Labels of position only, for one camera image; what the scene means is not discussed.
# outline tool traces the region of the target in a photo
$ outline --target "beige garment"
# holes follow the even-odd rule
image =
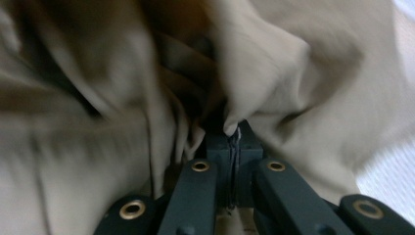
[[[158,197],[222,102],[225,133],[247,118],[336,202],[405,87],[388,1],[2,1],[0,35],[4,234],[92,234]]]
[[[408,79],[406,104],[402,104],[401,119],[393,125],[400,138],[393,138],[391,145],[379,149],[356,178],[363,194],[385,203],[415,226],[415,106],[411,105],[415,100],[415,19],[406,15],[412,9],[410,4],[415,6],[415,2],[396,0],[394,3],[397,48]]]

